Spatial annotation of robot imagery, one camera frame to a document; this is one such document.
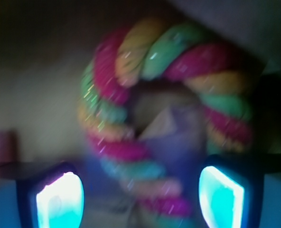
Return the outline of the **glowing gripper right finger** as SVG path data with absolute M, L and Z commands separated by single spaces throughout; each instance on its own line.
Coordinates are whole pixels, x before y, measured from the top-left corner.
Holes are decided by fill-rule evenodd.
M 213 154 L 198 180 L 201 214 L 209 228 L 257 228 L 262 210 L 263 174 L 258 157 Z

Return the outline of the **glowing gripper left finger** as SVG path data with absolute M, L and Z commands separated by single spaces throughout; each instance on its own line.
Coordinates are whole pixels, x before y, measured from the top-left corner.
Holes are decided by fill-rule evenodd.
M 73 164 L 20 163 L 16 183 L 22 227 L 80 227 L 84 213 L 84 187 Z

